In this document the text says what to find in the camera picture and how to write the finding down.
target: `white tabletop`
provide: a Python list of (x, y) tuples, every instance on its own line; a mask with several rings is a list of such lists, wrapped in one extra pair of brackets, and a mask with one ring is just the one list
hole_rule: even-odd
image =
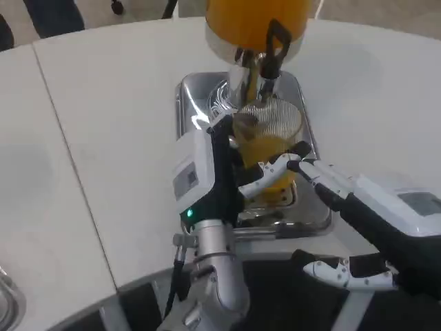
[(26, 297), (17, 330), (46, 330), (115, 289), (32, 46), (0, 73), (0, 266)]
[[(179, 230), (170, 184), (174, 88), (191, 72), (227, 70), (204, 19), (134, 23), (35, 44), (117, 286), (170, 267)], [(352, 172), (396, 169), (440, 186), (441, 43), (310, 21), (285, 65), (302, 85), (324, 160)], [(349, 226), (314, 239), (253, 243), (251, 252), (372, 250)]]

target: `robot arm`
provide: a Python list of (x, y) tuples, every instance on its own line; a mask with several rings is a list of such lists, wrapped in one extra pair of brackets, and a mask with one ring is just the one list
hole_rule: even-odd
[(317, 195), (372, 243), (411, 294), (441, 299), (441, 200), (420, 188), (385, 188), (365, 176), (345, 177), (319, 160), (290, 161)]

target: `glass of orange juice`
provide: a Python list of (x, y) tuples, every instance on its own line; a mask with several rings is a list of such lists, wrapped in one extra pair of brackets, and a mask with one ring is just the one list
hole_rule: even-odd
[[(245, 168), (266, 162), (275, 154), (282, 154), (297, 141), (302, 128), (300, 110), (282, 99), (254, 101), (234, 115), (233, 131)], [(277, 202), (280, 191), (294, 181), (294, 173), (287, 172), (263, 192), (267, 202)]]

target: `black cable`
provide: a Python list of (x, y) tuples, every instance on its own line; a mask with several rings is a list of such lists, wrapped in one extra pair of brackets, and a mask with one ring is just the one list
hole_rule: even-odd
[(178, 0), (168, 0), (162, 19), (171, 19)]
[(179, 284), (181, 282), (182, 269), (184, 267), (184, 261), (179, 261), (177, 259), (173, 262), (172, 271), (172, 282), (170, 283), (170, 291), (168, 294), (167, 305), (165, 307), (164, 319), (170, 313), (173, 307), (174, 296), (178, 290)]

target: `black handle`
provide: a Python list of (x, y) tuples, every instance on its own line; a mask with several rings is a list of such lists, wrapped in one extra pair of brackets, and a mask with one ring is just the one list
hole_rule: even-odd
[[(282, 43), (282, 50), (279, 54), (274, 53), (273, 40), (276, 38)], [(272, 19), (269, 22), (267, 32), (266, 56), (262, 63), (260, 75), (265, 79), (276, 79), (280, 74), (280, 67), (283, 59), (287, 56), (291, 45), (291, 33), (279, 21)]]

